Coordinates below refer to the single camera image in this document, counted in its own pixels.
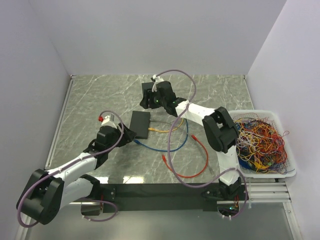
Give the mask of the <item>black TP-Link network switch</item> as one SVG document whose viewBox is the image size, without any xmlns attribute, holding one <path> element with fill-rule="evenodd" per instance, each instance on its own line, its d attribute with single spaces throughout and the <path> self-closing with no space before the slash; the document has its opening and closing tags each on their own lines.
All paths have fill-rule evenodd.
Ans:
<svg viewBox="0 0 320 240">
<path fill-rule="evenodd" d="M 149 136 L 151 114 L 134 110 L 131 115 L 129 129 L 136 133 L 136 139 L 147 139 Z"/>
</svg>

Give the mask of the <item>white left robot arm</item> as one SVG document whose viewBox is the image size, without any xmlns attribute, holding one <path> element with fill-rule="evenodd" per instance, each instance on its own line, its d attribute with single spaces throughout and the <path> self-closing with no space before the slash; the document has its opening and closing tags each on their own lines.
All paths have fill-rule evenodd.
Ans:
<svg viewBox="0 0 320 240">
<path fill-rule="evenodd" d="M 25 228 L 21 215 L 32 218 L 36 224 L 50 223 L 66 205 L 86 198 L 100 205 L 118 207 L 103 199 L 103 190 L 98 179 L 88 173 L 106 162 L 114 148 L 131 143 L 136 133 L 124 124 L 113 127 L 101 126 L 88 147 L 75 159 L 51 170 L 35 170 L 16 204 L 17 220 Z"/>
</svg>

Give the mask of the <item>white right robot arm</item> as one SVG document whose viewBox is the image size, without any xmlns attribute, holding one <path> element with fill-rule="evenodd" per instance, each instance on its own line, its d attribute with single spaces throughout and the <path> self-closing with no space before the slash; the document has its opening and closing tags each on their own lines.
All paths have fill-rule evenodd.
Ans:
<svg viewBox="0 0 320 240">
<path fill-rule="evenodd" d="M 174 117 L 180 116 L 204 128 L 207 142 L 216 151 L 219 169 L 225 172 L 219 177 L 220 195 L 230 200 L 237 195 L 241 185 L 236 144 L 239 131 L 229 112 L 224 107 L 208 108 L 187 99 L 177 97 L 169 81 L 145 82 L 141 84 L 144 109 L 164 108 Z"/>
</svg>

